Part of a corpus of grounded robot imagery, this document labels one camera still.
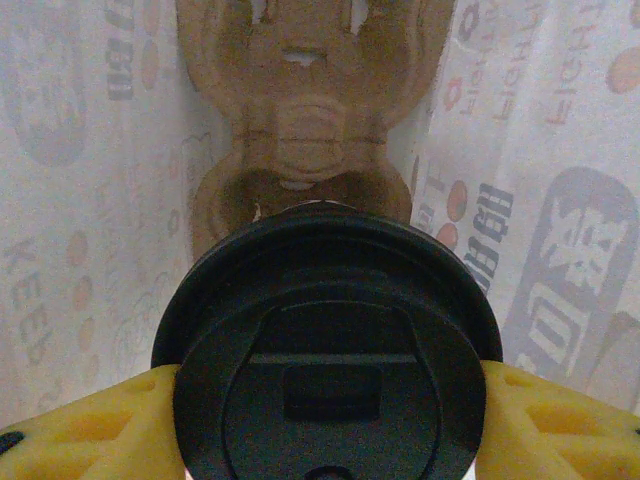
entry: patterned wrapping paper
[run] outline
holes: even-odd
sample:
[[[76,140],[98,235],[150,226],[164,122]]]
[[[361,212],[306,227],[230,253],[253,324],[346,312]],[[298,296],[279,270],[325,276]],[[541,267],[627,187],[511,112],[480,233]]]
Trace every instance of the patterned wrapping paper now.
[[[389,136],[413,223],[487,291],[506,359],[637,409],[637,2],[460,0]],[[0,0],[0,424],[149,366],[230,149],[172,0]]]

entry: yellow object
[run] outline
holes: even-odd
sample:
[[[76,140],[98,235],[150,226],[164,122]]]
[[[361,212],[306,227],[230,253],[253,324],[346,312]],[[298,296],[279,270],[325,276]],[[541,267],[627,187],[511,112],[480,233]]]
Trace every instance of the yellow object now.
[[[478,480],[640,479],[640,418],[502,363],[483,367]],[[172,412],[177,368],[0,431],[25,434],[0,457],[0,480],[184,479]]]
[[[502,363],[483,367],[478,480],[640,479],[640,418]]]
[[[25,434],[0,457],[0,480],[184,480],[173,427],[177,368],[155,368],[0,431]]]

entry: cardboard cup holder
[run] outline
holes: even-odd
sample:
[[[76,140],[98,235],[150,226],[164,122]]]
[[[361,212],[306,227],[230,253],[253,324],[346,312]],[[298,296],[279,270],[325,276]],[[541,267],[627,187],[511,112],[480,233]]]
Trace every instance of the cardboard cup holder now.
[[[177,1],[189,75],[233,133],[196,194],[195,256],[308,200],[408,222],[387,132],[427,93],[454,0],[369,0],[355,32],[352,0],[259,3]]]

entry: printed paper backdrop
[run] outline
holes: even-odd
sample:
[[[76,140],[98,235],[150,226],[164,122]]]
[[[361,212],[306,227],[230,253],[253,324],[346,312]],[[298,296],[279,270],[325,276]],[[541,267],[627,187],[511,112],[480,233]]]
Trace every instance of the printed paper backdrop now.
[[[230,148],[172,0],[0,0],[0,424],[148,368]],[[433,102],[390,133],[413,223],[506,360],[640,412],[640,5],[460,0]]]

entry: black lid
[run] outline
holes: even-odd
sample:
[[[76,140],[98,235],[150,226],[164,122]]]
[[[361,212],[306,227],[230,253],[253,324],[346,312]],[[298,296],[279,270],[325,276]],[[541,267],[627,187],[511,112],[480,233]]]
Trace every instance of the black lid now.
[[[301,206],[214,247],[178,288],[152,366],[194,479],[461,478],[497,325],[464,265],[411,227]]]

